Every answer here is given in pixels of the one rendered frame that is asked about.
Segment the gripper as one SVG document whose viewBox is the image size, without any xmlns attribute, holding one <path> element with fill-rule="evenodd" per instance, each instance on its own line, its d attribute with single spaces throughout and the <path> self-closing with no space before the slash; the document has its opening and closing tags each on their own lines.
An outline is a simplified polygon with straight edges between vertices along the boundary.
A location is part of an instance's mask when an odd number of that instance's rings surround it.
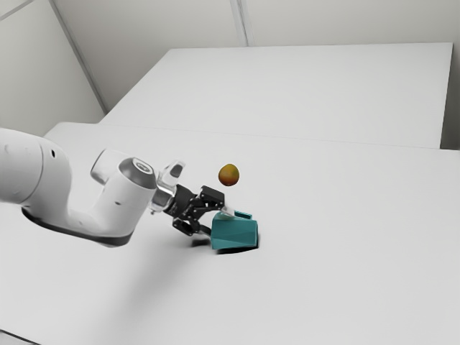
<svg viewBox="0 0 460 345">
<path fill-rule="evenodd" d="M 173 227 L 183 234 L 203 234 L 208 237 L 211 236 L 211 229 L 202 225 L 198 219 L 211 211 L 220 211 L 234 217 L 234 209 L 226 205 L 225 195 L 206 185 L 201 187 L 197 195 L 188 188 L 177 185 L 175 195 L 164 210 L 167 215 L 174 218 Z"/>
</svg>

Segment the teal faceted mug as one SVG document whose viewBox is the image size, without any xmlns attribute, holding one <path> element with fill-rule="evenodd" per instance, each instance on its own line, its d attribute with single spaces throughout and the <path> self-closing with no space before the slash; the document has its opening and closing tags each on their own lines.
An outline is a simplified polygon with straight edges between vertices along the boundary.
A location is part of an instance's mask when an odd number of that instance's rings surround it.
<svg viewBox="0 0 460 345">
<path fill-rule="evenodd" d="M 255 248 L 258 245 L 258 223 L 249 213 L 235 211 L 234 216 L 218 212 L 211 224 L 211 247 L 220 249 Z"/>
</svg>

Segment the orange round fruit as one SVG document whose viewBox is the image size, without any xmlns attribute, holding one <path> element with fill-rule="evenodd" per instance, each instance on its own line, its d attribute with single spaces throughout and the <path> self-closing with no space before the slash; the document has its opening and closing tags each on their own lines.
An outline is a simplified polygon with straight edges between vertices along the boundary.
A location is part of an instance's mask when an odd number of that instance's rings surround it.
<svg viewBox="0 0 460 345">
<path fill-rule="evenodd" d="M 239 169 L 234 164 L 224 165 L 218 172 L 218 180 L 224 186 L 233 186 L 239 182 Z"/>
</svg>

